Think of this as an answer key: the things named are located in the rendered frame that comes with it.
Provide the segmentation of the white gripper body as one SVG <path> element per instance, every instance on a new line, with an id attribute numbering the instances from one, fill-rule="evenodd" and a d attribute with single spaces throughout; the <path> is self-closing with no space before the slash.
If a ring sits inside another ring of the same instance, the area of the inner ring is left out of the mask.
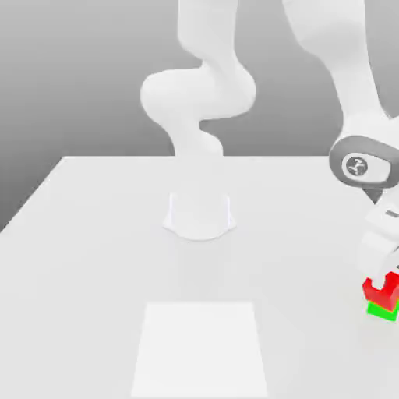
<path id="1" fill-rule="evenodd" d="M 380 259 L 387 256 L 399 260 L 399 240 L 387 238 L 380 233 L 367 231 L 358 249 L 358 267 L 366 276 L 375 276 Z"/>

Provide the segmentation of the small red cube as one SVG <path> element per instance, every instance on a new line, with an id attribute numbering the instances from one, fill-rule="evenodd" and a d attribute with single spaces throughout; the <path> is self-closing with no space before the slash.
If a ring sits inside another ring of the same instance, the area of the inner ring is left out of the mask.
<path id="1" fill-rule="evenodd" d="M 389 272 L 381 289 L 374 288 L 372 282 L 370 278 L 366 278 L 362 284 L 365 298 L 388 311 L 393 311 L 399 300 L 399 274 Z"/>

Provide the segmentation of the small green cube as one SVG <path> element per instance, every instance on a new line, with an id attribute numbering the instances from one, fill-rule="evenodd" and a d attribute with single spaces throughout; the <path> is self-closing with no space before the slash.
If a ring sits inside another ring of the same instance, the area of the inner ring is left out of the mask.
<path id="1" fill-rule="evenodd" d="M 395 321 L 397 319 L 397 315 L 399 314 L 399 302 L 397 302 L 392 310 L 385 309 L 384 307 L 377 305 L 376 303 L 369 302 L 367 307 L 367 313 L 381 319 Z"/>

